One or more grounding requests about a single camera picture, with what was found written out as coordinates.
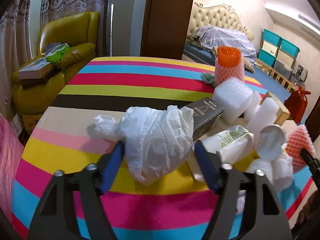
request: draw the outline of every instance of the red gift bag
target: red gift bag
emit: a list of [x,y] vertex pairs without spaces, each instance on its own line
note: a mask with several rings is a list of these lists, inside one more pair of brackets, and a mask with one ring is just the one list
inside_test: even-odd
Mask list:
[[299,86],[299,89],[292,92],[289,98],[284,101],[284,105],[288,108],[290,111],[290,116],[296,123],[301,122],[303,114],[308,105],[306,95],[310,94],[311,93],[309,91],[306,91]]

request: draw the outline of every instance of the table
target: table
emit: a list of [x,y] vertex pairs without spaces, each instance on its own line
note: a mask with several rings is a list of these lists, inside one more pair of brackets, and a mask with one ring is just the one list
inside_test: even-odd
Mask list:
[[[129,106],[166,109],[211,97],[213,88],[201,82],[201,72],[214,67],[179,60],[143,57],[103,57],[92,60],[60,92],[33,131],[15,177],[13,224],[24,238],[33,213],[54,171],[80,171],[109,153],[115,143],[94,133],[93,118],[112,115],[119,121]],[[262,95],[254,78],[246,84]],[[303,169],[294,185],[279,196],[286,210],[309,181]],[[82,236],[90,238],[78,192],[74,193]],[[135,182],[123,161],[111,190],[101,197],[119,239],[201,239],[218,197],[206,184],[194,181],[187,163],[149,187]],[[237,216],[230,236],[236,236]]]

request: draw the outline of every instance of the black stripe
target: black stripe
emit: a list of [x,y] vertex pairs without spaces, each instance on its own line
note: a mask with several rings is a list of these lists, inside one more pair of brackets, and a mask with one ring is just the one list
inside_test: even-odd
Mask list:
[[154,109],[166,110],[167,106],[170,105],[181,108],[190,103],[190,101],[158,98],[61,94],[56,97],[51,106],[125,112],[130,106],[147,106]]

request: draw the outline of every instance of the curtain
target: curtain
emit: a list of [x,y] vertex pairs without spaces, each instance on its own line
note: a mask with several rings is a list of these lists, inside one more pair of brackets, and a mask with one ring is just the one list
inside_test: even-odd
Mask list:
[[0,19],[0,113],[12,114],[11,74],[31,59],[29,9],[31,0],[13,0]]
[[74,15],[80,12],[97,11],[100,13],[98,35],[97,35],[97,56],[108,55],[107,48],[107,14],[109,0],[42,0],[40,26],[46,23]]

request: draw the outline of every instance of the tufted headboard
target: tufted headboard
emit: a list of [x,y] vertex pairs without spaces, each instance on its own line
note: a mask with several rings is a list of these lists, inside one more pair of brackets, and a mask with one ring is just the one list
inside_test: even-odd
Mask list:
[[254,39],[253,32],[242,25],[238,15],[231,6],[219,4],[211,7],[202,7],[196,2],[192,5],[187,39],[190,39],[196,28],[202,26],[217,26],[220,28],[234,29],[247,35],[249,41]]

